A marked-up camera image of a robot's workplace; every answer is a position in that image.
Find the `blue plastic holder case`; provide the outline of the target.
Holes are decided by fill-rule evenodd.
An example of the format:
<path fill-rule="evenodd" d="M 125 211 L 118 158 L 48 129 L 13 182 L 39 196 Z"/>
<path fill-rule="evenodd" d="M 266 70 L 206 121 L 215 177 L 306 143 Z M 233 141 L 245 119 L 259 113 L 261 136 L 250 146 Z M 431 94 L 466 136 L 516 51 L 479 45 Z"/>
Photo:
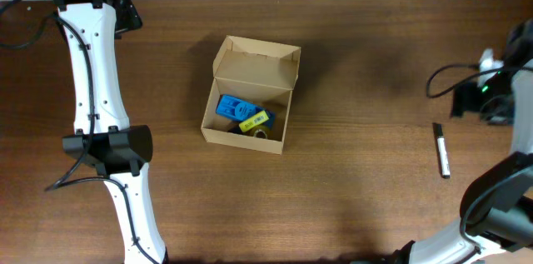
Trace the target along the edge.
<path fill-rule="evenodd" d="M 275 114 L 273 112 L 240 98 L 227 94 L 221 95 L 216 108 L 217 115 L 236 122 L 243 122 L 261 111 L 265 111 L 269 117 L 265 125 L 272 128 L 275 120 Z"/>

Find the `brown cardboard box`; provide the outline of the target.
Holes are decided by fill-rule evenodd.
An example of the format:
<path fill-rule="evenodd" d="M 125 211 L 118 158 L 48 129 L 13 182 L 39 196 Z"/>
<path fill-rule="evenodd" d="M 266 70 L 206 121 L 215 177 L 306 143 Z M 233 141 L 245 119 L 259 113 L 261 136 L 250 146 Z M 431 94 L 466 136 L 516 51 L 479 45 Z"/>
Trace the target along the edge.
<path fill-rule="evenodd" d="M 212 64 L 212 88 L 201 124 L 206 141 L 281 154 L 300 59 L 298 46 L 227 36 Z M 272 112 L 273 126 L 267 137 L 231 133 L 237 124 L 216 114 L 223 95 Z"/>

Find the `yellow highlighter dark cap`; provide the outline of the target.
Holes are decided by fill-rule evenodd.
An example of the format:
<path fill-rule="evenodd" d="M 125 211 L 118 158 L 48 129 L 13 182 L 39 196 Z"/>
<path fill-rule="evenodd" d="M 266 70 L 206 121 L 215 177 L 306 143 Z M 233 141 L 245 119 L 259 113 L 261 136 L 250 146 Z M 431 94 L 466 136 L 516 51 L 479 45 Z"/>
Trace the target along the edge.
<path fill-rule="evenodd" d="M 262 125 L 270 120 L 270 116 L 267 111 L 263 110 L 249 117 L 248 119 L 239 122 L 235 127 L 229 130 L 230 133 L 244 134 L 249 132 L 254 127 Z"/>

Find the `yellow clear tape roll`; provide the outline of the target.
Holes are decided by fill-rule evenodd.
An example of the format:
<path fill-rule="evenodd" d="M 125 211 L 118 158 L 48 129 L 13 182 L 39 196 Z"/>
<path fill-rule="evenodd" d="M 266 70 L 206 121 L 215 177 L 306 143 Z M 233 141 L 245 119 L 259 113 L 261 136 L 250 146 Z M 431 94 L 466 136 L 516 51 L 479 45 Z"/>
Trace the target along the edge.
<path fill-rule="evenodd" d="M 251 137 L 268 139 L 271 136 L 271 129 L 269 127 L 259 125 L 249 131 Z"/>

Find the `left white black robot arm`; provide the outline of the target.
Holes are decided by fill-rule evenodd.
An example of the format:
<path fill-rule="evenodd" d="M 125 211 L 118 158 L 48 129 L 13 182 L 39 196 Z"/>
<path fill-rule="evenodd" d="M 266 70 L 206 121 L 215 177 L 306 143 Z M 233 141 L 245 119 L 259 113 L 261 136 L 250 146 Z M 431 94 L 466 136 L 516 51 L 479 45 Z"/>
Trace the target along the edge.
<path fill-rule="evenodd" d="M 133 126 L 126 113 L 117 75 L 115 41 L 142 27 L 132 0 L 53 0 L 54 19 L 69 47 L 76 110 L 74 133 L 62 140 L 75 164 L 49 186 L 101 182 L 111 195 L 119 221 L 126 263 L 166 263 L 167 247 L 157 230 L 148 185 L 153 154 L 148 126 Z M 76 181 L 86 165 L 93 177 Z"/>

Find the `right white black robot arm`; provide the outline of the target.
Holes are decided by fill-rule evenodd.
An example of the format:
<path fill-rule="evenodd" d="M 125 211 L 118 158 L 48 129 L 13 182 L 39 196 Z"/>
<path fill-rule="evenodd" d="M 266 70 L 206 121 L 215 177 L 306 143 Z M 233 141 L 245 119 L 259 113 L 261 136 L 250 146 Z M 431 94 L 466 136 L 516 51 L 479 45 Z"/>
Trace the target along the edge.
<path fill-rule="evenodd" d="M 502 58 L 487 48 L 470 68 L 474 74 L 443 91 L 453 95 L 451 116 L 474 112 L 512 127 L 510 154 L 468 186 L 458 219 L 383 263 L 476 263 L 532 247 L 532 21 L 510 31 Z"/>

